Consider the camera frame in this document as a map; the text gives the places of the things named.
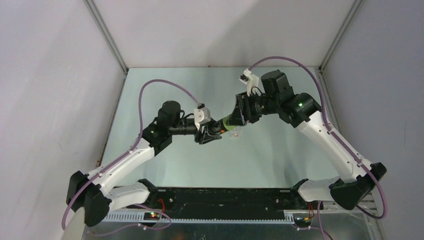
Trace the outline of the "electronics board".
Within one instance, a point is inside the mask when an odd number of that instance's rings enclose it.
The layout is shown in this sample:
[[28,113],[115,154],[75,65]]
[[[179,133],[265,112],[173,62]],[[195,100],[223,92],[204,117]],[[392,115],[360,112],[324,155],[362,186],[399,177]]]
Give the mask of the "electronics board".
[[143,215],[144,221],[159,221],[161,219],[162,219],[162,215],[153,211],[147,211]]
[[310,218],[309,217],[295,217],[294,218],[294,222],[296,223],[296,224],[306,224],[306,223],[308,223],[310,221]]

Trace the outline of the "right electronics board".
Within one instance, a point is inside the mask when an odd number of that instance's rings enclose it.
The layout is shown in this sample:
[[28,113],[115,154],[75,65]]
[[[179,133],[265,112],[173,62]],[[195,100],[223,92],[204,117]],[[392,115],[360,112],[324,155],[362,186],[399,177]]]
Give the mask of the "right electronics board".
[[309,217],[295,217],[294,218],[294,222],[296,223],[296,224],[306,224],[306,223],[308,223],[310,221],[310,218]]

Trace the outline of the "green pill bottle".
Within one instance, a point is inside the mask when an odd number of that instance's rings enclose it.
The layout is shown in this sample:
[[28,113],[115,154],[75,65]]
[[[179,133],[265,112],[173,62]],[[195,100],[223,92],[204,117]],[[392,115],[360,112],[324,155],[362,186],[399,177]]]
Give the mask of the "green pill bottle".
[[237,127],[236,125],[230,125],[229,119],[230,119],[230,115],[227,115],[227,116],[225,116],[222,119],[217,121],[218,132],[220,134],[223,134],[223,133],[228,132],[228,131],[232,131]]

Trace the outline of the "left electronics board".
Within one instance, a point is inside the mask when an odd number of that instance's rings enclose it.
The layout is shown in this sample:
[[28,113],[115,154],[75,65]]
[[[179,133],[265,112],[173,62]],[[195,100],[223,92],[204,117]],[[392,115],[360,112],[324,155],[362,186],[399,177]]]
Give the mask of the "left electronics board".
[[161,219],[162,219],[162,215],[153,211],[147,211],[143,215],[144,221],[159,221]]

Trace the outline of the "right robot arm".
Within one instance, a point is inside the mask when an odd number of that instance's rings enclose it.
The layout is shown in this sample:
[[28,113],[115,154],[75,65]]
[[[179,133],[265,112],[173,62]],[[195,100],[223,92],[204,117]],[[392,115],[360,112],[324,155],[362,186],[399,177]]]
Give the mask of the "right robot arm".
[[240,81],[247,89],[236,95],[234,110],[222,121],[220,133],[276,114],[320,147],[338,173],[335,178],[303,179],[294,185],[290,201],[295,208],[304,209],[314,201],[334,201],[353,210],[386,174],[382,163],[371,163],[347,143],[311,95],[295,94],[285,73],[274,70],[258,77],[245,69]]

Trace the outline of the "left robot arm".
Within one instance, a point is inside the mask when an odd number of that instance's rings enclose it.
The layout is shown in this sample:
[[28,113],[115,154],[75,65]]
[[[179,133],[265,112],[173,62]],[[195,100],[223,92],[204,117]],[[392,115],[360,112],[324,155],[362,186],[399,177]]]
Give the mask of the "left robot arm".
[[192,114],[182,116],[181,105],[166,101],[158,110],[157,117],[138,135],[135,143],[108,165],[71,175],[67,190],[67,211],[84,209],[84,225],[94,227],[110,212],[142,204],[153,208],[158,202],[155,187],[148,180],[141,180],[129,187],[117,187],[117,183],[132,170],[153,159],[172,143],[175,135],[193,135],[200,145],[221,139],[229,131],[228,116],[219,120],[211,118],[204,104]]

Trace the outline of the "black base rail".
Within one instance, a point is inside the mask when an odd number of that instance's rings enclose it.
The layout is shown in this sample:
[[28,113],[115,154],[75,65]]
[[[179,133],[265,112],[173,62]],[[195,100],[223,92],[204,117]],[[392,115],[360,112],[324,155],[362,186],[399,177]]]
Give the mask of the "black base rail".
[[284,220],[308,205],[288,189],[160,187],[144,202],[180,220]]

